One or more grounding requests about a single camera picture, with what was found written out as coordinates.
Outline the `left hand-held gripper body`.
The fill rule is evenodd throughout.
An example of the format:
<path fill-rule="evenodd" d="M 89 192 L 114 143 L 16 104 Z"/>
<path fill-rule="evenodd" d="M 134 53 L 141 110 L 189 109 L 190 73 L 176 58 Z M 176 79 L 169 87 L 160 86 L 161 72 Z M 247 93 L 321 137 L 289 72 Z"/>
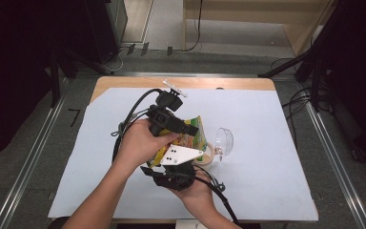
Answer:
<path fill-rule="evenodd" d="M 187 96 L 167 79 L 163 80 L 163 84 L 169 87 L 170 90 L 168 92 L 161 91 L 155 100 L 155 105 L 151 105 L 146 112 L 147 117 L 152 123 L 150 132 L 154 136 L 159 136 L 162 130 L 173 132 L 173 127 L 176 122 L 182 120 L 173 114 L 173 112 L 177 111 L 183 104 L 179 96 Z"/>

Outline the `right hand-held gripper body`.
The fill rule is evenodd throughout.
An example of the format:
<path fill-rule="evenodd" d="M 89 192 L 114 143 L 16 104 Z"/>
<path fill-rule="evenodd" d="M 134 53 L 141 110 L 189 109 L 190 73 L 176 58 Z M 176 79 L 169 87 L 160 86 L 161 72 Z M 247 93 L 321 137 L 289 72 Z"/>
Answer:
<path fill-rule="evenodd" d="M 164 172 L 156 172 L 143 166 L 141 170 L 146 176 L 152 177 L 157 186 L 182 191 L 194 182 L 193 160 L 203 155 L 201 150 L 171 145 L 160 160 L 160 165 L 165 168 Z"/>

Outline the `yellow green seasoning pouch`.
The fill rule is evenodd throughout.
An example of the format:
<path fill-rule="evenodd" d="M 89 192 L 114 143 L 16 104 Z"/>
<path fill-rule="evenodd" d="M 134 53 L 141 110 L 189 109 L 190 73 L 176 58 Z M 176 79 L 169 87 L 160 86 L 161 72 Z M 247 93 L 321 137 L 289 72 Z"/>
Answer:
<path fill-rule="evenodd" d="M 166 154 L 167 150 L 170 148 L 171 145 L 178 145 L 182 147 L 192 148 L 196 150 L 201 150 L 203 152 L 206 151 L 208 142 L 204 134 L 201 116 L 199 115 L 192 119 L 186 119 L 184 123 L 197 128 L 197 132 L 195 133 L 195 135 L 180 134 L 179 137 L 174 139 L 171 143 L 168 143 L 165 146 L 163 146 L 156 153 L 156 155 L 147 162 L 147 165 L 150 168 L 152 168 L 153 166 L 160 165 L 161 159 Z"/>

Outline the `clear jar with beige rim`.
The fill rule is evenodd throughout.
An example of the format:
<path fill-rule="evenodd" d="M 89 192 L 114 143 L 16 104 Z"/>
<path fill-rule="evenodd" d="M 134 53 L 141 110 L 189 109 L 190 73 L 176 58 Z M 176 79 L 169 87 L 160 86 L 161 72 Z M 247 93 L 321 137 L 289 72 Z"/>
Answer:
<path fill-rule="evenodd" d="M 219 160 L 228 156 L 234 147 L 234 135 L 226 128 L 219 128 L 215 135 L 214 144 L 207 145 L 205 153 L 196 158 L 193 163 L 199 166 L 209 166 L 217 156 Z"/>

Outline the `person's right hand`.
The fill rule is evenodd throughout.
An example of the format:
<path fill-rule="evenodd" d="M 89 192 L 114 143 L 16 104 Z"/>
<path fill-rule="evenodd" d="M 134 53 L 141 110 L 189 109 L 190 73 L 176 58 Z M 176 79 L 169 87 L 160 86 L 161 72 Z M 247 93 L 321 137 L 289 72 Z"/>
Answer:
<path fill-rule="evenodd" d="M 203 182 L 195 180 L 193 184 L 182 191 L 171 190 L 193 215 L 215 212 L 214 198 L 210 188 Z"/>

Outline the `person's left hand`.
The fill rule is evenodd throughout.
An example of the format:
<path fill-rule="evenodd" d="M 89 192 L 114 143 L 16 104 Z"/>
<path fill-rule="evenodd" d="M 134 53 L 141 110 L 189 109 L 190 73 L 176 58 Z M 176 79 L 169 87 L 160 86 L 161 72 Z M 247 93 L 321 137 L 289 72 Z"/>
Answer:
<path fill-rule="evenodd" d="M 112 163 L 113 174 L 129 177 L 137 167 L 178 137 L 178 134 L 173 132 L 163 136 L 153 136 L 150 127 L 151 122 L 147 119 L 139 119 L 130 126 L 124 134 L 117 156 Z"/>

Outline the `black cabinet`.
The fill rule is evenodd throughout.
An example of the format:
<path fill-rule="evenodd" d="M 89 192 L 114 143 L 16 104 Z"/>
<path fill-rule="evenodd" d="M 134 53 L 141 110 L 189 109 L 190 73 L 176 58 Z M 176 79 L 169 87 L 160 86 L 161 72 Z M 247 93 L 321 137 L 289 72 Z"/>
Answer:
<path fill-rule="evenodd" d="M 85 0 L 93 36 L 95 62 L 106 63 L 120 52 L 128 15 L 124 0 Z"/>

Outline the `black stand with short legs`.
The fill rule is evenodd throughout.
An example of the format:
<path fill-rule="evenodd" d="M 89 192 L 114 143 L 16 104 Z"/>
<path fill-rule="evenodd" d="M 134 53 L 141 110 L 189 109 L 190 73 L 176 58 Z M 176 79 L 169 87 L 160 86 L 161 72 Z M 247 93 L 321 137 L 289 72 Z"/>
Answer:
<path fill-rule="evenodd" d="M 101 73 L 109 74 L 111 71 L 107 70 L 103 65 L 99 65 L 83 57 L 81 54 L 68 49 L 56 48 L 51 51 L 50 55 L 50 77 L 51 77 L 51 107 L 59 103 L 61 97 L 59 70 L 65 74 L 67 78 L 75 78 L 77 69 L 73 62 L 80 62 L 91 70 Z"/>

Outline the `black stand with long legs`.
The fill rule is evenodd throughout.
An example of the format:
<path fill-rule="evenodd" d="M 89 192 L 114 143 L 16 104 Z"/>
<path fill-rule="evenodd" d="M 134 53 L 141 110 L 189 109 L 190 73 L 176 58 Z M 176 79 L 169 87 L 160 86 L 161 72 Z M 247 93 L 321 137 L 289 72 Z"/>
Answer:
<path fill-rule="evenodd" d="M 298 57 L 259 74 L 271 78 L 300 63 L 295 72 L 303 80 L 320 61 L 323 70 L 351 69 L 364 62 L 366 52 L 366 0 L 338 0 L 326 25 L 312 46 Z"/>

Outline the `light wooden cabinet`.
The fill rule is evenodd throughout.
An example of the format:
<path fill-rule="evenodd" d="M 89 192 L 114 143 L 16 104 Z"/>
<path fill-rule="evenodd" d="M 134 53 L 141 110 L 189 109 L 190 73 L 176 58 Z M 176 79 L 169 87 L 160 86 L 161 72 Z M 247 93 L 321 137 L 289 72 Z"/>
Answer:
<path fill-rule="evenodd" d="M 304 53 L 316 29 L 335 9 L 335 0 L 183 0 L 183 47 L 186 21 L 204 20 L 282 24 L 295 55 Z"/>

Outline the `black curtain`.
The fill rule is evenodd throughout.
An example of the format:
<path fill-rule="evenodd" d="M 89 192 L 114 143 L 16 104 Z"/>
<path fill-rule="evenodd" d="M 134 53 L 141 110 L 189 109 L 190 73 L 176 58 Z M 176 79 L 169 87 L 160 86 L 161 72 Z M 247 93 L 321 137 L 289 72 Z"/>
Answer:
<path fill-rule="evenodd" d="M 332 91 L 360 128 L 352 141 L 366 154 L 366 0 L 337 0 L 314 47 Z"/>
<path fill-rule="evenodd" d="M 83 0 L 0 0 L 0 152 L 51 90 L 53 51 L 78 27 Z"/>

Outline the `long metal floor rail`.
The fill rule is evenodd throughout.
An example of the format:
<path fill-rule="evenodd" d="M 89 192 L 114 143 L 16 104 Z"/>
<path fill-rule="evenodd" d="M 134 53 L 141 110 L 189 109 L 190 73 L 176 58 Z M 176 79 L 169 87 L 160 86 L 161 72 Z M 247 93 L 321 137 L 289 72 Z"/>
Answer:
<path fill-rule="evenodd" d="M 71 79 L 64 78 L 60 82 L 60 96 L 56 104 L 50 108 L 49 113 L 41 127 L 36 139 L 34 140 L 32 147 L 23 163 L 23 166 L 16 177 L 15 182 L 12 184 L 5 201 L 0 210 L 0 229 L 7 229 L 14 212 L 25 193 L 28 183 L 31 179 L 31 175 L 37 165 L 37 162 L 42 154 L 42 151 L 46 145 L 47 140 L 51 134 L 51 130 L 59 116 L 64 104 L 65 97 L 70 89 L 72 83 Z"/>
<path fill-rule="evenodd" d="M 324 124 L 320 112 L 317 112 L 312 105 L 307 106 L 310 119 L 312 120 L 324 152 L 334 171 L 337 183 L 349 206 L 350 212 L 355 220 L 358 229 L 366 229 L 366 209 L 361 200 L 355 185 L 352 183 L 344 165 L 339 157 L 336 146 Z"/>
<path fill-rule="evenodd" d="M 103 73 L 79 73 L 77 76 L 79 77 L 93 77 L 99 78 L 102 76 L 132 76 L 132 77 L 201 77 L 201 78 L 261 78 L 258 77 L 257 74 L 249 74 L 249 73 L 139 73 L 139 72 L 122 72 L 122 73 L 114 73 L 114 74 L 103 74 Z M 295 76 L 292 74 L 278 74 L 270 79 L 272 80 L 292 80 L 295 79 Z"/>

